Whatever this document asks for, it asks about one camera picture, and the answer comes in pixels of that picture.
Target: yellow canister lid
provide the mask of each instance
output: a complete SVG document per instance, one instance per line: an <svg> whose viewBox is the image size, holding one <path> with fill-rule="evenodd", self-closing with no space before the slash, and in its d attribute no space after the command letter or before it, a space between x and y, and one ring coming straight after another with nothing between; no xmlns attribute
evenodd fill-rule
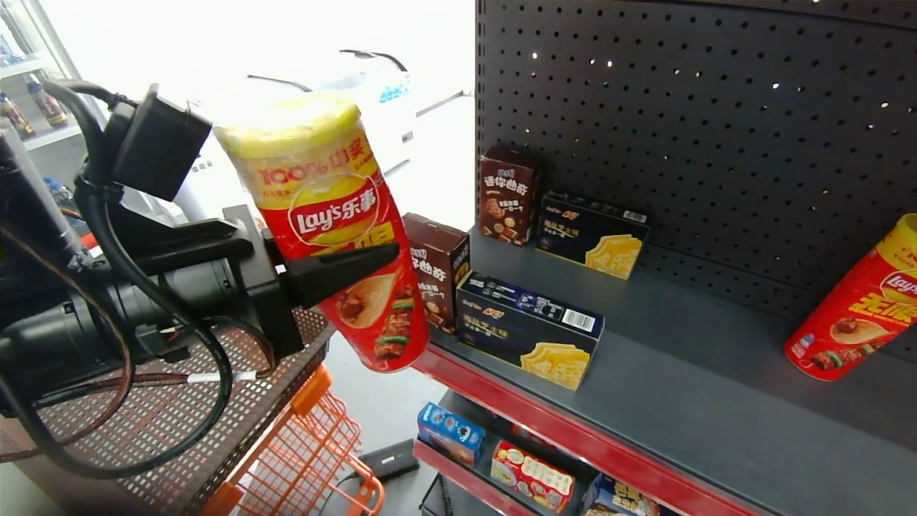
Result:
<svg viewBox="0 0 917 516"><path fill-rule="evenodd" d="M302 98L241 107L214 134L232 157L290 156L327 145L359 123L359 109L343 92L313 92Z"/></svg>

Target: barcode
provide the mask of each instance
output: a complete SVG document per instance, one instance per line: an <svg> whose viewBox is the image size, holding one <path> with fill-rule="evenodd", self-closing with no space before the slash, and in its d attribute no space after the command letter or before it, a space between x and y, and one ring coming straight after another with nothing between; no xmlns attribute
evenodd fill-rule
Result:
<svg viewBox="0 0 917 516"><path fill-rule="evenodd" d="M646 215L640 215L639 213L634 213L633 211L625 211L625 219L636 220L637 222L643 224L646 222Z"/></svg>
<svg viewBox="0 0 917 516"><path fill-rule="evenodd" d="M594 317L589 317L584 313L579 313L578 311L571 310L569 308L567 308L567 311L564 312L564 317L562 320L564 324L569 324L570 326L585 331L592 331L592 326L595 324Z"/></svg>

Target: red shelf edge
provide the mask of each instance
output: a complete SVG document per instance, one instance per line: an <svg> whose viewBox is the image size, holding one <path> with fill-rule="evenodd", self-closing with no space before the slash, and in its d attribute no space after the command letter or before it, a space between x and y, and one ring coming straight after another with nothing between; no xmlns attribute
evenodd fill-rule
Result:
<svg viewBox="0 0 917 516"><path fill-rule="evenodd" d="M426 443L414 440L414 457L507 516L532 516L534 514L510 495L482 480L467 468L452 462Z"/></svg>
<svg viewBox="0 0 917 516"><path fill-rule="evenodd" d="M523 424L606 475L629 484L683 514L755 516L761 513L732 495L669 469L607 432L551 407L543 400L528 395L432 343L414 362L414 368L506 419ZM449 477L446 471L440 472ZM457 479L452 479L465 487Z"/></svg>

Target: snack box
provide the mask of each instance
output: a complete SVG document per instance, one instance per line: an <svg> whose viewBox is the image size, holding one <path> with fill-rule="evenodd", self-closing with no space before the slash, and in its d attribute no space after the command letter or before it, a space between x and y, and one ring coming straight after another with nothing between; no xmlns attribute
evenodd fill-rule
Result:
<svg viewBox="0 0 917 516"><path fill-rule="evenodd" d="M580 516L659 516L655 501L624 482L599 474L582 498Z"/></svg>
<svg viewBox="0 0 917 516"><path fill-rule="evenodd" d="M415 213L403 217L426 320L455 335L456 286L471 271L468 233Z"/></svg>
<svg viewBox="0 0 917 516"><path fill-rule="evenodd" d="M604 318L471 272L458 286L458 339L571 390L580 387Z"/></svg>
<svg viewBox="0 0 917 516"><path fill-rule="evenodd" d="M542 448L558 451L558 448L554 444L545 441L537 433L532 432L522 425L512 423L512 426L510 427L510 433L516 437L519 437L520 439L525 439L526 441Z"/></svg>
<svg viewBox="0 0 917 516"><path fill-rule="evenodd" d="M573 493L573 477L506 441L500 441L493 452L491 478L557 514L567 507Z"/></svg>
<svg viewBox="0 0 917 516"><path fill-rule="evenodd" d="M478 222L485 236L525 246L538 211L541 164L523 152L491 147L481 156Z"/></svg>
<svg viewBox="0 0 917 516"><path fill-rule="evenodd" d="M427 403L417 415L417 438L474 467L481 458L484 429L436 403Z"/></svg>
<svg viewBox="0 0 917 516"><path fill-rule="evenodd" d="M649 236L646 221L634 211L551 191L541 201L536 247L627 279Z"/></svg>

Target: dark blue snack box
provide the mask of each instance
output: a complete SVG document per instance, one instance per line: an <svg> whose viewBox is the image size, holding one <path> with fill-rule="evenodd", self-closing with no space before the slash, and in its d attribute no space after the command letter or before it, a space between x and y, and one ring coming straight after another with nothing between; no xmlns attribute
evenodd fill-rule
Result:
<svg viewBox="0 0 917 516"><path fill-rule="evenodd" d="M628 279L648 236L634 211L557 191L541 201L536 247L608 275Z"/></svg>
<svg viewBox="0 0 917 516"><path fill-rule="evenodd" d="M604 318L474 271L458 286L458 339L524 371L577 390Z"/></svg>
<svg viewBox="0 0 917 516"><path fill-rule="evenodd" d="M660 516L659 504L620 480L599 474L582 499L580 516Z"/></svg>

